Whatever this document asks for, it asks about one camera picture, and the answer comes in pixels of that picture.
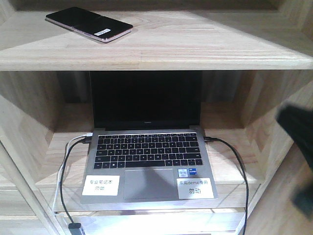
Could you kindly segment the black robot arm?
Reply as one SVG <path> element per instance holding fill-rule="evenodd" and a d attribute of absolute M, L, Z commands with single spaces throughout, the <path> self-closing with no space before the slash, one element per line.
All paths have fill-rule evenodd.
<path fill-rule="evenodd" d="M 277 123 L 295 142 L 310 169 L 313 168 L 313 111 L 287 104 L 277 116 Z M 313 184 L 309 183 L 292 196 L 293 204 L 309 220 L 313 219 Z"/>

